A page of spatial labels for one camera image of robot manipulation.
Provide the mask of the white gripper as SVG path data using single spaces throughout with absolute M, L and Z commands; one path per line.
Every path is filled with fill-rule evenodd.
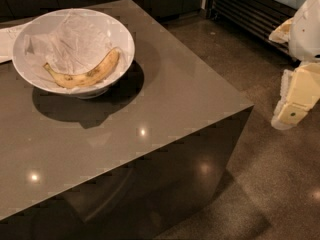
M 320 0 L 306 0 L 295 13 L 269 35 L 278 44 L 289 42 L 290 54 L 301 62 L 320 61 Z M 271 125 L 277 130 L 297 126 L 320 100 L 320 64 L 309 63 L 285 70 L 280 100 Z

